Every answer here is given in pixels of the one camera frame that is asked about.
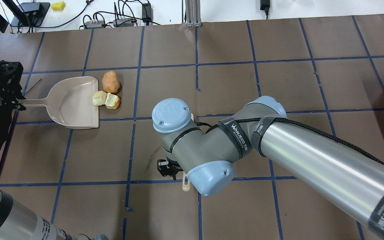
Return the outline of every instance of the white floor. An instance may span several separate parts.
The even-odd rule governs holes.
[[[37,0],[55,3],[60,0]],[[65,0],[66,8],[62,12],[49,10],[42,26],[57,26],[81,12],[85,0]],[[176,24],[182,22],[182,0],[150,0],[154,21],[159,24]],[[265,19],[259,9],[260,0],[201,0],[201,19],[203,22],[238,21]],[[11,21],[12,13],[2,3]],[[141,16],[141,5],[138,2],[129,3],[137,17]],[[113,12],[113,0],[94,0],[85,12],[76,20],[56,29],[38,29],[38,31],[60,31],[78,29],[82,25],[85,14],[92,15],[97,11]],[[323,16],[383,14],[384,0],[271,0],[269,19],[276,18],[306,18]],[[0,14],[5,17],[0,5]],[[103,14],[107,22],[112,21],[113,15]]]

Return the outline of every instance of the bread piece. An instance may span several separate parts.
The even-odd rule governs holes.
[[[93,94],[93,105],[98,107],[105,104],[107,93],[98,91]]]
[[[120,99],[115,94],[108,93],[108,97],[106,98],[106,108],[107,109],[117,109],[119,108]]]
[[[102,79],[103,90],[115,94],[119,90],[119,79],[114,71],[106,72]]]

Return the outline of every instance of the metal bracket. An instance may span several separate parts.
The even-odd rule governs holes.
[[[186,2],[186,26],[201,26],[200,0],[185,0]]]

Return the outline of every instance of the blue grid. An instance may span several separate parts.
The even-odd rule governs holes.
[[[376,76],[377,76],[377,78],[378,78],[378,80],[380,82],[380,85],[381,85],[381,87],[384,90],[384,85],[383,85],[383,83],[381,81],[381,78],[380,78],[380,76],[379,76],[379,74],[378,74],[378,72],[377,72],[377,70],[375,68],[375,65],[374,65],[373,61],[372,61],[372,59],[384,58],[384,56],[371,56],[370,55],[370,53],[369,53],[369,51],[367,49],[367,46],[366,46],[366,44],[364,42],[364,38],[362,37],[361,32],[360,32],[360,30],[358,28],[358,25],[356,23],[355,17],[352,16],[352,18],[354,20],[354,23],[355,23],[355,26],[357,28],[357,31],[358,31],[358,33],[359,33],[359,35],[361,37],[363,45],[364,45],[364,47],[366,49],[367,56],[342,57],[342,58],[318,58],[318,59],[314,59],[313,56],[312,56],[312,53],[311,53],[311,48],[309,46],[309,43],[308,43],[308,40],[307,40],[307,37],[306,37],[306,33],[305,33],[305,29],[304,29],[302,20],[299,18],[300,26],[301,26],[302,31],[303,31],[303,36],[305,38],[305,42],[306,42],[306,45],[308,47],[310,58],[309,59],[281,59],[281,60],[258,61],[258,60],[256,60],[256,55],[255,55],[255,52],[254,52],[252,32],[250,30],[250,25],[249,25],[249,22],[247,20],[246,23],[247,23],[247,29],[248,29],[248,33],[249,33],[249,37],[250,37],[251,50],[252,50],[252,53],[253,53],[253,61],[219,62],[219,63],[200,64],[199,61],[198,61],[198,28],[196,28],[195,29],[195,54],[196,54],[195,64],[156,65],[156,66],[145,66],[145,67],[142,67],[141,66],[141,58],[142,58],[142,51],[143,51],[143,37],[144,37],[144,33],[145,33],[145,28],[143,27],[142,28],[141,42],[140,42],[139,63],[138,63],[137,67],[118,67],[118,68],[87,69],[86,68],[86,66],[87,66],[87,59],[88,59],[88,56],[89,56],[89,53],[90,53],[91,43],[92,43],[92,39],[93,39],[93,30],[92,30],[91,35],[90,35],[89,46],[88,46],[88,49],[87,49],[87,57],[86,57],[83,69],[34,72],[33,69],[34,69],[34,66],[35,66],[35,63],[36,63],[36,60],[37,60],[37,57],[38,57],[38,53],[39,53],[39,51],[41,49],[42,42],[44,40],[44,34],[45,33],[43,33],[42,37],[41,37],[41,41],[40,41],[39,47],[38,47],[38,50],[37,50],[37,53],[35,55],[34,62],[32,64],[31,72],[24,73],[24,74],[28,74],[29,75],[24,91],[26,91],[26,89],[28,87],[29,80],[30,80],[32,74],[82,72],[82,75],[84,75],[85,71],[137,69],[136,95],[135,95],[135,101],[134,101],[134,116],[133,117],[129,117],[129,118],[122,118],[122,119],[119,119],[119,118],[101,119],[101,121],[149,120],[149,119],[151,119],[151,117],[137,117],[136,116],[138,90],[139,90],[139,83],[140,83],[140,69],[141,68],[186,67],[186,66],[193,66],[193,65],[195,65],[196,66],[196,89],[198,91],[200,91],[200,89],[199,89],[199,81],[198,81],[198,67],[199,66],[206,66],[206,65],[230,65],[230,64],[254,64],[255,75],[256,75],[257,91],[258,91],[259,96],[261,96],[260,83],[259,83],[259,75],[258,75],[258,71],[257,71],[257,64],[258,63],[284,62],[284,61],[285,62],[311,61],[312,65],[314,67],[314,71],[315,71],[315,76],[316,76],[317,82],[318,82],[318,84],[320,84],[319,76],[316,74],[317,70],[316,70],[316,66],[315,66],[315,61],[343,60],[343,59],[369,59],[371,64],[372,64],[372,67],[373,67],[373,69],[375,71],[375,74],[376,74]],[[323,101],[324,101],[325,110],[291,111],[291,112],[288,112],[288,113],[291,113],[291,114],[326,113],[328,118],[329,118],[329,122],[330,122],[330,126],[332,128],[333,135],[335,135],[334,126],[332,124],[331,116],[330,116],[331,112],[384,111],[384,108],[378,108],[378,109],[366,108],[366,109],[337,109],[337,110],[330,110],[328,108],[327,103],[326,103],[324,92],[323,92],[323,89],[322,89],[321,86],[320,86],[320,91],[321,91],[321,96],[322,96]],[[198,117],[225,117],[225,116],[232,116],[232,115],[233,114],[231,114],[231,113],[222,113],[222,114],[207,114],[207,115],[198,116]],[[17,122],[17,116],[18,116],[18,112],[17,112],[17,114],[15,116],[15,124],[19,124],[19,125],[23,125],[23,124],[53,124],[54,123],[52,121]],[[73,134],[73,130],[70,130],[70,134],[69,134],[69,138],[68,138],[68,142],[67,142],[67,147],[66,147],[66,152],[65,152],[65,157],[64,157],[64,162],[63,162],[63,166],[62,166],[62,170],[61,170],[61,173],[60,173],[60,178],[59,178],[59,182],[58,183],[0,184],[0,187],[57,186],[58,189],[57,189],[57,193],[56,193],[56,197],[55,197],[55,202],[54,202],[54,207],[53,207],[53,212],[52,212],[52,219],[51,219],[51,222],[53,222],[54,218],[55,218],[56,209],[57,209],[58,197],[60,195],[60,188],[62,186],[126,184],[127,185],[127,190],[126,190],[125,207],[127,208],[128,207],[128,199],[129,199],[129,188],[130,188],[131,184],[162,184],[162,183],[178,183],[178,182],[181,182],[181,179],[178,179],[176,181],[173,181],[173,180],[131,181],[131,169],[132,169],[132,159],[133,159],[133,151],[134,151],[135,126],[136,125],[133,124],[132,137],[131,137],[130,159],[129,159],[129,167],[128,167],[128,179],[127,179],[127,181],[63,182],[63,174],[64,174],[65,165],[66,165],[66,159],[67,159],[67,156],[68,156],[68,153],[69,153],[70,141],[72,139],[72,134]],[[279,236],[280,236],[280,239],[283,239],[282,226],[281,226],[281,220],[280,220],[280,215],[279,215],[278,199],[277,199],[277,194],[276,194],[276,180],[288,180],[288,179],[296,179],[296,178],[294,176],[274,176],[273,163],[272,163],[271,160],[269,160],[269,165],[270,165],[270,170],[271,170],[271,176],[268,176],[268,177],[252,177],[252,178],[234,178],[233,181],[272,181],[273,195],[274,195],[275,208],[276,208],[276,217],[277,217],[277,223],[278,223],[278,228],[279,228]],[[202,239],[202,208],[201,208],[201,205],[202,205],[202,203],[201,203],[201,195],[198,194],[198,222],[199,222],[199,239],[200,240]],[[125,239],[126,225],[127,225],[127,218],[124,218],[124,220],[123,220],[123,230],[122,230],[123,239]],[[358,222],[357,222],[357,227],[358,227],[358,231],[359,231],[359,234],[361,236],[361,239],[363,240],[364,239],[364,235],[362,233],[361,225]]]

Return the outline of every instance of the robotic arm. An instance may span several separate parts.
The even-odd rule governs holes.
[[[158,170],[163,176],[183,170],[198,192],[209,196],[233,179],[232,164],[253,148],[384,239],[384,164],[286,117],[281,104],[262,96],[204,134],[185,102],[163,100],[152,112],[167,156]]]

